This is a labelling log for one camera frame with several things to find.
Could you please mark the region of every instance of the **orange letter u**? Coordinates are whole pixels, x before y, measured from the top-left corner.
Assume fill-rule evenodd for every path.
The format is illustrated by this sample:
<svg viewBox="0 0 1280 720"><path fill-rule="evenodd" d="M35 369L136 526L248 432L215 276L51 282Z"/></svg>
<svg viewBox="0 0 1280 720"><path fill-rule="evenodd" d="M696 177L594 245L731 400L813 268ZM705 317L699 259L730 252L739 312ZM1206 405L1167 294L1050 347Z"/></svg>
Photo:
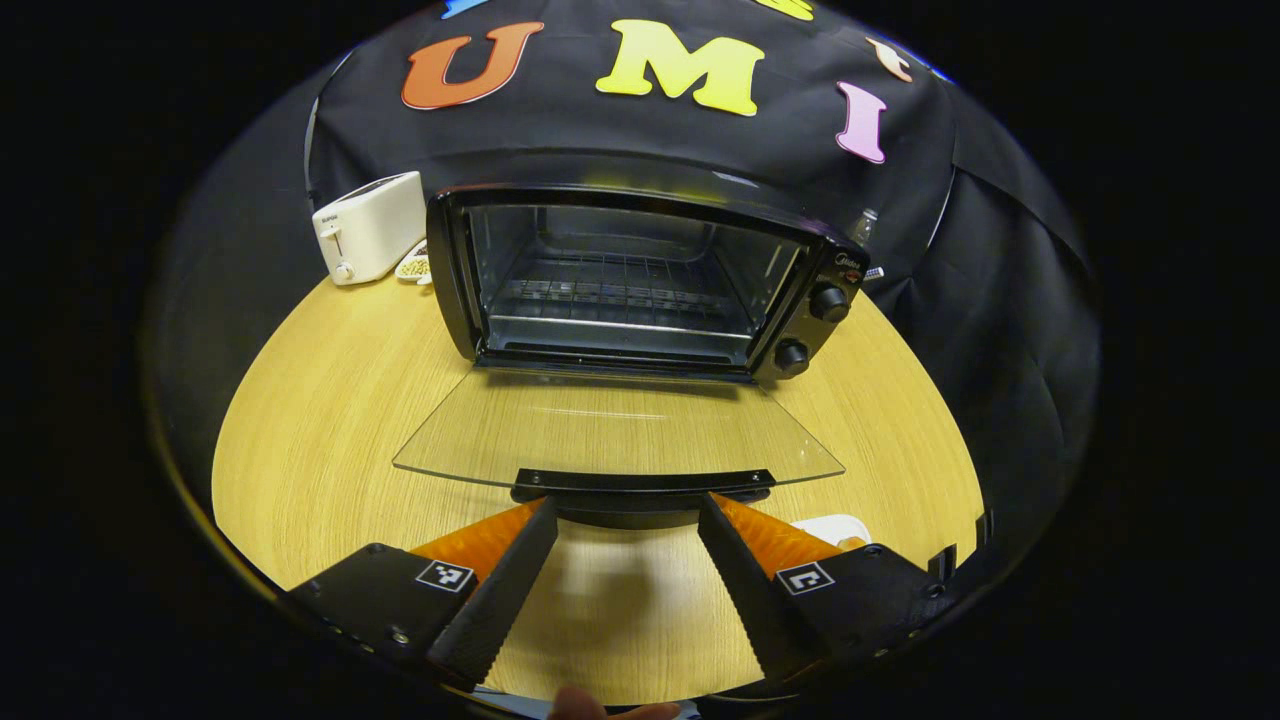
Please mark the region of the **orange letter u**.
<svg viewBox="0 0 1280 720"><path fill-rule="evenodd" d="M497 92L516 74L520 56L525 53L525 42L530 35L543 29L543 23L516 23L495 28L485 37L493 40L493 53L489 64L480 77L467 82L444 82L444 73L453 61L453 54L471 42L471 37L451 37L408 56L412 65L404 78L401 99L417 110L435 110L479 100Z"/></svg>

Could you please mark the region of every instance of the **table surface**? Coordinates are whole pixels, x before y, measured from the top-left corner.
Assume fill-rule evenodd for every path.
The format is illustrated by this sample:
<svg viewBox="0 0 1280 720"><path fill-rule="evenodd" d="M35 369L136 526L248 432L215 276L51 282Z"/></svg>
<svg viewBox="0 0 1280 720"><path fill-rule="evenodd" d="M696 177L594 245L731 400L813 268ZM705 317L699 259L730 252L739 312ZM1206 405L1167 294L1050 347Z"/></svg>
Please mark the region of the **table surface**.
<svg viewBox="0 0 1280 720"><path fill-rule="evenodd" d="M228 409L212 473L219 529L288 589L366 543L408 550L511 507L506 488L392 465L470 370L431 287L325 278L264 346ZM865 295L806 373L767 389L845 473L778 487L756 509L787 521L854 515L874 542L922 568L952 543L957 562L974 551L982 495L964 441ZM762 676L695 527L559 520L484 685L550 698L572 683L607 705L634 705Z"/></svg>

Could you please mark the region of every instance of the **toaster knob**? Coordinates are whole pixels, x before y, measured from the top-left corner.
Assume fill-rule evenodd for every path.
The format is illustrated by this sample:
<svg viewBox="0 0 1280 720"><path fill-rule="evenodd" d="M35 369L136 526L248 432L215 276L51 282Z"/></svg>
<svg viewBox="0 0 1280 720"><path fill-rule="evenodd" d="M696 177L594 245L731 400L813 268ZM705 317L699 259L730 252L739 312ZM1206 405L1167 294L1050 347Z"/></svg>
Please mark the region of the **toaster knob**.
<svg viewBox="0 0 1280 720"><path fill-rule="evenodd" d="M773 352L773 364L782 370L783 378L799 375L809 369L809 348L803 342L783 341Z"/></svg>
<svg viewBox="0 0 1280 720"><path fill-rule="evenodd" d="M833 284L820 284L809 300L809 314L819 320L838 323L849 315L849 296Z"/></svg>

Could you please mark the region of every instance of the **letter m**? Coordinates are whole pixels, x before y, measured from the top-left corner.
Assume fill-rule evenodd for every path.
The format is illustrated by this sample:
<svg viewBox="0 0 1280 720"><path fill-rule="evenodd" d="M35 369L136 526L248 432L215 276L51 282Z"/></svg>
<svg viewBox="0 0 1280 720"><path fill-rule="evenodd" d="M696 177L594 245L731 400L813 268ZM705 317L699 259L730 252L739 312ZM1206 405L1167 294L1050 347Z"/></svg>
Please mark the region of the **letter m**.
<svg viewBox="0 0 1280 720"><path fill-rule="evenodd" d="M648 95L653 90L644 77L648 65L667 97L680 97L705 76L707 82L694 91L699 105L746 117L755 114L751 76L755 63L764 59L759 47L732 37L716 37L690 53L663 23L614 20L611 27L622 33L622 44L613 72L595 82L600 92Z"/></svg>

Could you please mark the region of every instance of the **black fabric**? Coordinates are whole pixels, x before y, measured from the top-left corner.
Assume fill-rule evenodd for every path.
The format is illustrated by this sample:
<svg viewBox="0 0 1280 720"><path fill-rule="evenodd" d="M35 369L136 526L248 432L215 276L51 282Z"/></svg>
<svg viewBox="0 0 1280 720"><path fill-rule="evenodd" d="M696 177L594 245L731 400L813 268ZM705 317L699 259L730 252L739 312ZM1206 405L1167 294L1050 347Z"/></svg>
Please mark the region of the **black fabric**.
<svg viewBox="0 0 1280 720"><path fill-rule="evenodd" d="M864 287L920 359L969 446L995 541L1009 564L1069 491L1089 438L1100 377L1098 299L1070 211L1000 124L948 81L913 63L888 74L854 20L813 23L742 0L722 3L504 0L442 22L429 8L334 59L266 113L192 195L157 284L150 329L165 432L183 477L210 507L218 429L271 332L324 278L303 192L302 141L312 104L315 205L403 170L428 192L465 183L502 158L593 152L676 159L804 197L846 232L864 208L881 220L869 246L884 277ZM618 18L669 24L689 49L728 36L765 51L756 117L677 99L604 95ZM461 35L448 79L479 74L490 29L538 19L515 77L456 108L407 108L415 50ZM882 165L836 145L837 81L882 97ZM823 361L838 361L824 357Z"/></svg>

